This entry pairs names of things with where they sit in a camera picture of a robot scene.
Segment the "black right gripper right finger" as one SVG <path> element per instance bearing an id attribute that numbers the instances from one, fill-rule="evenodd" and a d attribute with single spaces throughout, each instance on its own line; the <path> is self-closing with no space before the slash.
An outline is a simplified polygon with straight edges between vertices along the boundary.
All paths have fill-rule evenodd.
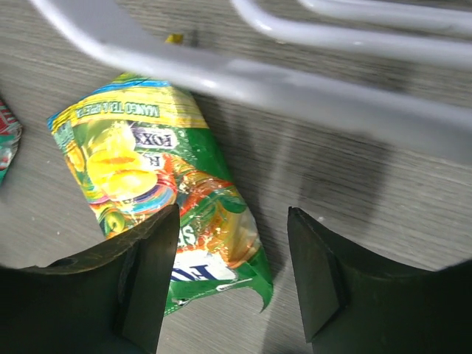
<path id="1" fill-rule="evenodd" d="M 469 353 L 471 262 L 427 271 L 288 210 L 302 323 L 315 353 Z"/>

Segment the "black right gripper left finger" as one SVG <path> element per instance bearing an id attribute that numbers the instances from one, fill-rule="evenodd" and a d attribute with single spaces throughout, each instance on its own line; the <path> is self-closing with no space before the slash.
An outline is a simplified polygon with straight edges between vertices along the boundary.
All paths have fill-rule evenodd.
<path id="1" fill-rule="evenodd" d="M 46 267 L 1 267 L 3 353 L 154 353 L 179 234 L 166 206 Z"/>

